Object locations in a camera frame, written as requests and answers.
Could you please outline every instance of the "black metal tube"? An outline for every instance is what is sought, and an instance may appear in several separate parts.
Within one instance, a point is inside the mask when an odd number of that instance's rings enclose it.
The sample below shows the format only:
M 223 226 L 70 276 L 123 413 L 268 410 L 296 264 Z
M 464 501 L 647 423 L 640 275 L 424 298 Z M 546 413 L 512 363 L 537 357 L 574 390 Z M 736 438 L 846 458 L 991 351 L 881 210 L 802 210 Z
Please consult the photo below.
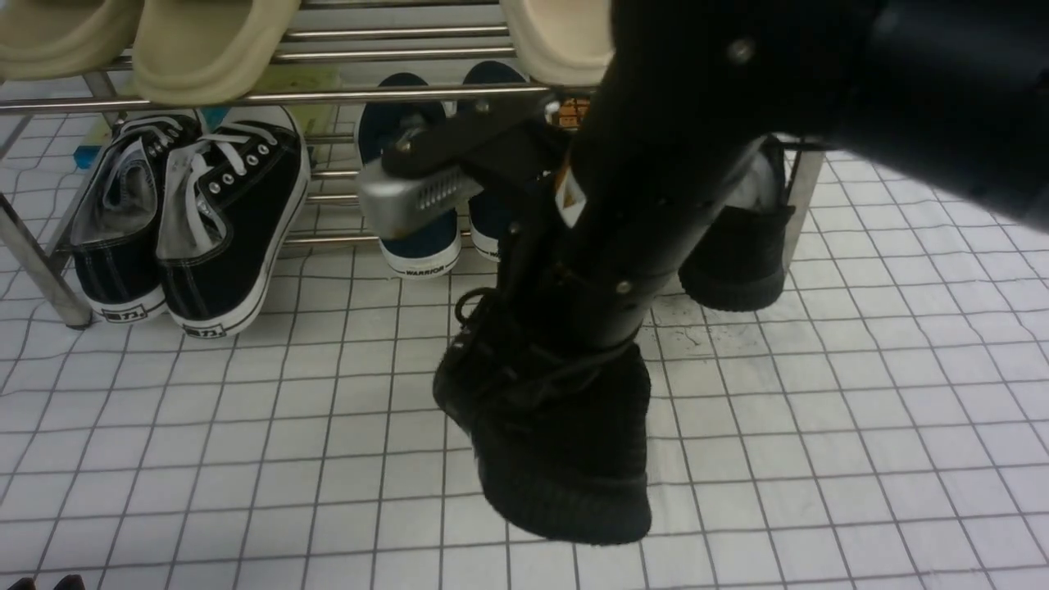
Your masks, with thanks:
M 1049 230 L 1049 4 L 892 0 L 829 140 Z
M 552 245 L 561 280 L 518 299 L 536 307 L 529 315 L 570 350 L 630 338 L 749 169 L 755 142 L 839 102 L 872 1 L 614 2 L 616 57 L 570 155 L 586 205 Z

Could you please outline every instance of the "shoe rack leg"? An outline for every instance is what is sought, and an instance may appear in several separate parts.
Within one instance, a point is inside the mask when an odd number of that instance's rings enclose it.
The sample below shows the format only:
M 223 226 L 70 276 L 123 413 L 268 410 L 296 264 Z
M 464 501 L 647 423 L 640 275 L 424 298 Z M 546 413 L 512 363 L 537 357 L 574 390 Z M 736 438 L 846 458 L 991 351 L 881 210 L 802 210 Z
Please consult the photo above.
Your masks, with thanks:
M 84 330 L 91 323 L 91 309 L 87 307 L 69 283 L 62 278 L 62 269 L 52 268 L 47 256 L 29 233 L 18 213 L 0 193 L 0 241 L 3 241 L 29 278 L 37 283 L 44 298 L 55 308 L 66 325 Z
M 801 227 L 809 216 L 809 205 L 812 203 L 812 194 L 816 190 L 816 181 L 819 180 L 825 157 L 826 154 L 821 151 L 806 151 L 798 152 L 794 160 L 788 203 L 794 206 L 795 211 L 790 224 L 787 225 L 787 243 L 784 247 L 784 268 L 787 270 L 790 270 L 797 240 L 801 237 Z
M 91 91 L 91 96 L 97 99 L 111 99 L 116 96 L 116 88 L 113 87 L 113 81 L 109 79 L 109 75 L 105 71 L 89 71 L 84 75 L 84 83 L 87 84 L 87 89 Z M 124 113 L 117 112 L 103 112 L 102 117 L 106 120 L 106 124 L 110 127 L 113 126 Z

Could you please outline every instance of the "metal rod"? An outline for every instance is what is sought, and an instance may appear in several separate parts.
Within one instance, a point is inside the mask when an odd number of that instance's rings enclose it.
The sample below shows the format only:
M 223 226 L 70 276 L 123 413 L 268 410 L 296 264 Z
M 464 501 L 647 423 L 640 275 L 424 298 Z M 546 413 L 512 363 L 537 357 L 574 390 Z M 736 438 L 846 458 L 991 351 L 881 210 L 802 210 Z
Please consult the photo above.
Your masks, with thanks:
M 314 181 L 344 181 L 348 178 L 356 178 L 360 173 L 360 170 L 333 168 L 329 170 L 314 170 L 311 178 Z
M 459 232 L 463 237 L 470 237 L 469 230 L 463 230 Z M 297 237 L 294 233 L 284 239 L 284 246 L 287 248 L 297 248 L 303 246 L 341 246 L 347 244 L 376 244 L 379 241 L 379 236 L 369 233 L 339 233 L 330 235 L 312 235 L 308 237 Z
M 304 10 L 344 10 L 347 8 L 428 8 L 444 6 L 483 6 L 498 0 L 312 0 L 302 3 Z
M 354 193 L 345 194 L 311 194 L 306 196 L 309 205 L 360 205 L 361 199 Z
M 83 75 L 82 78 L 92 97 L 97 99 L 112 99 L 116 97 L 116 88 L 113 87 L 113 81 L 109 79 L 108 73 L 104 71 L 89 71 Z M 121 119 L 121 113 L 104 112 L 102 113 L 102 118 L 106 120 L 106 125 L 112 127 Z
M 794 259 L 794 250 L 797 248 L 797 240 L 801 237 L 801 227 L 809 216 L 809 205 L 812 203 L 812 194 L 816 191 L 816 183 L 819 180 L 819 171 L 823 168 L 826 154 L 821 151 L 798 152 L 794 161 L 794 172 L 791 175 L 790 194 L 787 197 L 788 205 L 794 207 L 794 216 L 787 224 L 787 241 L 784 245 L 784 269 L 790 270 L 790 264 Z
M 73 293 L 62 277 L 62 269 L 48 264 L 37 238 L 22 223 L 7 198 L 0 193 L 0 241 L 3 241 L 55 312 L 69 328 L 83 330 L 91 323 L 91 309 Z
M 402 26 L 388 28 L 329 28 L 315 30 L 288 30 L 284 43 L 320 41 L 380 41 L 402 39 L 454 39 L 477 37 L 506 37 L 510 29 L 505 24 L 473 26 Z
M 405 86 L 385 88 L 347 88 L 319 92 L 282 92 L 276 94 L 249 94 L 226 103 L 227 106 L 271 106 L 286 104 L 331 103 L 398 103 L 424 101 L 458 101 L 484 99 L 507 94 L 536 94 L 551 88 L 540 84 L 484 84 L 473 86 Z M 569 91 L 587 92 L 593 88 L 566 88 Z M 0 103 L 0 115 L 86 112 L 114 112 L 122 110 L 155 110 L 163 105 L 145 99 L 40 99 L 5 101 Z
M 311 145 L 324 144 L 351 144 L 354 143 L 354 132 L 345 133 L 312 133 L 306 135 L 306 143 Z
M 276 51 L 274 65 L 304 63 L 359 63 L 431 60 L 483 60 L 512 58 L 512 45 L 494 47 L 438 47 L 431 49 L 354 49 L 344 51 Z M 121 56 L 104 68 L 107 71 L 131 69 L 131 56 Z

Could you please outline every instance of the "slipper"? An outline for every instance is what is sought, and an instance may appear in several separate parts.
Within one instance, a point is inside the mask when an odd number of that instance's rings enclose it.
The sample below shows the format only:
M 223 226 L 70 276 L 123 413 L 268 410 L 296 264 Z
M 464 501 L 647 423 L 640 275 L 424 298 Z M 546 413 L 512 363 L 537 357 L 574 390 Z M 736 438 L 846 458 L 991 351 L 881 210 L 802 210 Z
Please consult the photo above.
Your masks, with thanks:
M 521 67 L 539 82 L 593 86 L 612 60 L 612 0 L 500 0 Z
M 168 105 L 239 98 L 298 9 L 299 0 L 146 0 L 131 60 L 135 88 Z
M 99 68 L 134 39 L 142 0 L 7 0 L 0 8 L 0 76 L 64 78 Z

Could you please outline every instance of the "black cylinder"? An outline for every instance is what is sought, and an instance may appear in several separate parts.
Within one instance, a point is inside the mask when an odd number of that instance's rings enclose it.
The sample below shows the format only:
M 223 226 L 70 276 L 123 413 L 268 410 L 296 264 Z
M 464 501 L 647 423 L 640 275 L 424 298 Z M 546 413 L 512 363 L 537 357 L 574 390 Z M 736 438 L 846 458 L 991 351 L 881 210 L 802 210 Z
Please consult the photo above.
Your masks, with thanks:
M 1049 230 L 1049 3 L 891 0 L 828 140 Z

